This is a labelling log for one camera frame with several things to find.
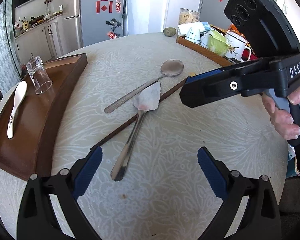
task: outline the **camera lens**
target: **camera lens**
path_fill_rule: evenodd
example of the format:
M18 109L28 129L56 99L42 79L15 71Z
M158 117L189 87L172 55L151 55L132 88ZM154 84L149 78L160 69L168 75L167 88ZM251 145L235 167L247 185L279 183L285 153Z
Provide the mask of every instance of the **camera lens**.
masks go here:
M235 10L242 20L247 21L249 19L249 14L242 5L238 4Z
M237 16L235 15L232 15L232 22L234 23L235 26L240 26L241 25L241 22L240 20L237 18Z
M254 0L244 0L244 2L250 10L254 11L257 9L257 4Z

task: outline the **table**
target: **table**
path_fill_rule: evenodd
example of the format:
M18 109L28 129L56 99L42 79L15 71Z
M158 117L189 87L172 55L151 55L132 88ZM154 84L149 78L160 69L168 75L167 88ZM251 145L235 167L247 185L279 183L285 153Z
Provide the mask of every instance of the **table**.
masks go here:
M157 77L161 64L180 59L185 69L160 80L166 92L190 72L219 65L162 33L140 34L100 42L68 55L87 53L83 71L64 113L53 154L52 174L70 168L89 148L137 113L129 100L111 114L103 109L127 92ZM9 95L5 95L0 109ZM206 146L229 170L246 177L269 176L280 200L287 168L288 145L274 130L261 97L240 95L195 109L181 104L179 91L149 112L142 124L124 179L110 171L131 130L102 146L103 160L78 203L102 239L197 239L222 201L213 194L197 162ZM26 182L0 169L0 215L16 237L18 208ZM56 197L52 198L63 231L72 236ZM239 225L242 201L229 233Z

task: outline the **refrigerator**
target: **refrigerator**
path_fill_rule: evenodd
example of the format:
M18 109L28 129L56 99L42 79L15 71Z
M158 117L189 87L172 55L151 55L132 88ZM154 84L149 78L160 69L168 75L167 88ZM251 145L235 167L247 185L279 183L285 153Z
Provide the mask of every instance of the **refrigerator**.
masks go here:
M123 36L125 0L62 0L68 52Z

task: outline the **drinking glass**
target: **drinking glass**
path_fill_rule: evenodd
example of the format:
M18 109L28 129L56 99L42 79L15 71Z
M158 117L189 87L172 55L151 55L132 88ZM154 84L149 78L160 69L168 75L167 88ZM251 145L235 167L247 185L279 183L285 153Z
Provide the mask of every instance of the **drinking glass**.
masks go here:
M52 86L52 81L39 56L31 59L26 66L36 94L42 94Z

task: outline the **tray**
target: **tray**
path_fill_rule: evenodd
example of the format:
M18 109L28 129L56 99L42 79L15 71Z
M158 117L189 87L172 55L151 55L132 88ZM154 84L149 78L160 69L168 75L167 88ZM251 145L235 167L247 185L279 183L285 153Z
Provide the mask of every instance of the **tray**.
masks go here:
M198 45L195 44L191 41L188 41L184 38L185 36L177 36L177 40L176 43L179 43L189 49L192 49L198 53L200 53L201 55L204 55L205 57L211 59L212 61L214 61L215 63L219 64L222 67L228 67L230 65L232 65L231 62L229 62L228 60L226 60L223 57L220 57L218 54L215 54L214 52Z
M86 54L74 55L44 64L52 87L41 95L34 91L27 74L26 97L14 123L14 136L7 137L14 93L0 113L0 168L23 180L32 173L51 175L52 154L63 113L70 95L87 65Z

